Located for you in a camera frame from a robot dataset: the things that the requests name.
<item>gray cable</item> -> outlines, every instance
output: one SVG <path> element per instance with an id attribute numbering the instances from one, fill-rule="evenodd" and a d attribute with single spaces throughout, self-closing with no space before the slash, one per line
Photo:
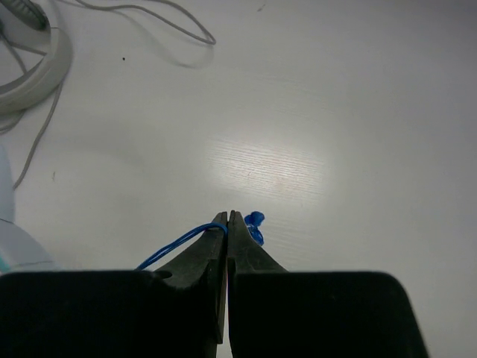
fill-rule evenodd
<path id="1" fill-rule="evenodd" d="M 13 47 L 18 47 L 23 50 L 33 52 L 36 54 L 42 54 L 42 51 L 35 50 L 34 48 L 29 48 L 28 46 L 25 45 L 20 45 L 17 43 L 12 44 L 7 37 L 1 32 L 0 30 L 0 39 L 3 40 L 5 46 L 7 47 L 8 51 L 12 54 L 12 56 L 15 58 L 16 62 L 19 64 L 20 68 L 22 69 L 23 73 L 27 72 L 26 66 L 23 63 L 22 58 L 18 54 L 18 52 L 15 51 Z M 30 167 L 31 161 L 33 160 L 33 156 L 35 155 L 35 151 L 37 151 L 37 146 L 40 143 L 40 140 L 42 139 L 43 134 L 46 132 L 46 128 L 50 124 L 51 117 L 53 116 L 54 110 L 57 107 L 58 100 L 60 99 L 60 94 L 61 94 L 61 89 L 63 88 L 63 82 L 58 85 L 56 93 L 54 94 L 53 98 L 53 104 L 51 105 L 50 112 L 46 116 L 46 120 L 43 123 L 43 126 L 40 128 L 40 131 L 38 132 L 37 136 L 35 137 L 35 140 L 33 141 L 33 145 L 30 148 L 30 151 L 28 152 L 28 157 L 27 160 L 25 161 L 25 164 L 23 166 L 22 173 L 16 180 L 15 184 L 13 185 L 13 190 L 18 188 L 18 186 L 22 183 L 23 179 L 25 179 L 25 176 L 27 174 L 28 168 Z M 25 110 L 22 110 L 18 113 L 17 117 L 11 121 L 8 125 L 3 126 L 0 128 L 0 134 L 5 134 L 8 131 L 11 131 L 17 124 L 20 122 L 20 119 L 22 119 L 23 115 L 25 114 Z"/>
<path id="2" fill-rule="evenodd" d="M 215 38 L 213 35 L 207 30 L 200 22 L 195 18 L 194 15 L 192 15 L 190 12 L 188 12 L 185 8 L 182 6 L 176 4 L 175 2 L 169 1 L 169 0 L 150 0 L 150 1 L 155 1 L 159 2 L 160 4 L 166 4 L 168 6 L 173 7 L 174 9 L 179 10 L 181 13 L 189 17 L 198 27 L 199 29 L 202 30 L 202 32 L 206 35 L 206 37 L 200 37 L 196 34 L 193 34 L 190 31 L 187 31 L 185 28 L 181 28 L 179 25 L 174 24 L 173 22 L 167 20 L 166 18 L 160 16 L 159 14 L 147 9 L 146 7 L 139 6 L 139 5 L 113 5 L 113 6 L 98 6 L 98 5 L 93 5 L 89 4 L 87 2 L 84 2 L 83 0 L 75 0 L 78 4 L 83 5 L 84 7 L 87 7 L 89 9 L 93 10 L 100 10 L 100 11 L 114 11 L 114 10 L 123 10 L 123 9 L 136 9 L 140 11 L 144 11 L 145 13 L 148 13 L 151 16 L 154 16 L 156 19 L 159 19 L 163 22 L 165 22 L 167 25 L 175 28 L 176 30 L 182 32 L 183 34 L 192 37 L 193 39 L 196 39 L 197 41 L 200 41 L 202 43 L 206 43 L 208 45 L 215 45 L 217 41 L 215 41 Z"/>

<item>white table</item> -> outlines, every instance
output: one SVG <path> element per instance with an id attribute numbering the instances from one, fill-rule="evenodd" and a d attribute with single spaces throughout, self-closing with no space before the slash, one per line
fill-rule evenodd
<path id="1" fill-rule="evenodd" d="M 477 357 L 477 12 L 435 2 L 182 0 L 213 50 L 60 4 L 75 58 L 17 224 L 67 268 L 133 268 L 260 210 L 287 269 L 390 272 L 434 358 Z M 15 173 L 50 103 L 4 137 Z"/>

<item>cable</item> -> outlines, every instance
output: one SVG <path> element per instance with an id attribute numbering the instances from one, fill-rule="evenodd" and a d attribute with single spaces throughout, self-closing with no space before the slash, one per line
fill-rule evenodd
<path id="1" fill-rule="evenodd" d="M 159 2 L 160 4 L 166 4 L 168 6 L 173 7 L 174 9 L 179 10 L 181 13 L 189 17 L 198 27 L 199 29 L 202 30 L 203 34 L 206 35 L 206 37 L 200 37 L 196 34 L 193 34 L 190 31 L 187 31 L 185 28 L 181 28 L 179 25 L 174 24 L 173 22 L 167 20 L 165 17 L 160 16 L 159 14 L 147 9 L 146 7 L 139 6 L 139 5 L 132 5 L 132 4 L 124 4 L 124 5 L 113 5 L 113 6 L 99 6 L 99 5 L 93 5 L 87 2 L 84 2 L 83 0 L 75 0 L 78 4 L 83 5 L 84 7 L 87 7 L 92 10 L 100 10 L 100 11 L 113 11 L 113 10 L 123 10 L 123 9 L 136 9 L 140 11 L 144 11 L 145 13 L 148 13 L 149 15 L 155 17 L 156 19 L 159 19 L 163 22 L 165 22 L 167 25 L 175 28 L 176 30 L 182 32 L 183 34 L 192 37 L 193 39 L 196 39 L 197 41 L 200 41 L 202 43 L 206 43 L 207 45 L 215 45 L 217 41 L 213 37 L 213 35 L 203 26 L 199 20 L 195 18 L 194 15 L 192 15 L 190 12 L 188 12 L 184 7 L 180 6 L 179 4 L 176 4 L 175 2 L 169 1 L 169 0 L 150 0 L 150 1 L 155 1 Z"/>
<path id="2" fill-rule="evenodd" d="M 0 30 L 0 39 L 3 40 L 5 46 L 7 47 L 7 50 L 15 58 L 16 62 L 19 64 L 24 74 L 27 72 L 26 66 L 23 63 L 23 60 L 18 54 L 18 52 L 16 52 L 13 47 L 21 48 L 25 51 L 33 52 L 35 54 L 44 54 L 43 51 L 35 50 L 34 48 L 29 48 L 28 46 L 25 46 L 25 45 L 21 45 L 18 43 L 11 43 L 7 39 L 7 37 L 3 34 L 3 32 L 1 32 L 1 30 Z M 63 82 L 60 83 L 56 89 L 56 93 L 54 94 L 54 98 L 53 98 L 53 103 L 51 104 L 50 112 L 46 116 L 46 120 L 43 123 L 43 126 L 40 128 L 40 131 L 38 132 L 37 136 L 35 137 L 33 141 L 33 145 L 31 146 L 30 151 L 28 152 L 27 160 L 25 161 L 25 164 L 23 166 L 22 173 L 20 174 L 15 184 L 13 185 L 13 190 L 18 188 L 18 186 L 22 183 L 23 179 L 25 179 L 28 168 L 30 167 L 31 161 L 33 160 L 33 156 L 35 155 L 35 152 L 37 151 L 37 146 L 40 143 L 40 140 L 42 139 L 43 134 L 45 134 L 46 128 L 50 124 L 51 117 L 53 116 L 54 110 L 57 107 L 62 88 L 63 88 Z M 16 118 L 13 121 L 8 123 L 7 125 L 4 125 L 3 127 L 0 127 L 0 134 L 5 134 L 11 131 L 20 122 L 20 119 L 22 119 L 24 114 L 25 114 L 25 110 L 21 110 L 20 112 L 18 112 Z"/>
<path id="3" fill-rule="evenodd" d="M 199 233 L 213 228 L 219 228 L 224 231 L 224 234 L 227 235 L 227 228 L 219 224 L 217 222 L 211 222 L 209 224 L 204 224 L 201 226 L 197 226 L 195 229 L 190 230 L 188 233 L 183 234 L 179 239 L 174 242 L 171 242 L 169 245 L 164 246 L 163 248 L 156 251 L 152 254 L 149 258 L 147 258 L 141 265 L 137 266 L 136 270 L 144 270 L 148 266 L 152 265 L 153 263 L 157 262 L 161 257 L 164 257 L 169 252 L 181 246 L 184 242 L 189 241 L 194 236 L 197 236 Z"/>

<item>ear cushion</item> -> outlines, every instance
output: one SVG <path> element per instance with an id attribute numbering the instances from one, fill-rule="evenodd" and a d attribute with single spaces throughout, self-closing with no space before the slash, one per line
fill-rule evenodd
<path id="1" fill-rule="evenodd" d="M 17 19 L 34 30 L 44 30 L 48 20 L 30 0 L 0 0 Z"/>

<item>white tabletop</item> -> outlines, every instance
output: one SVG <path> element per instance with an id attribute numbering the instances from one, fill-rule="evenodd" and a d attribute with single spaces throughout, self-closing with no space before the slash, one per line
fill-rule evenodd
<path id="1" fill-rule="evenodd" d="M 390 272 L 434 358 L 477 357 L 477 12 L 454 2 L 182 0 L 214 49 L 60 4 L 75 58 L 17 224 L 67 268 L 133 268 L 260 210 L 284 267 Z M 15 175 L 50 103 L 4 137 Z"/>

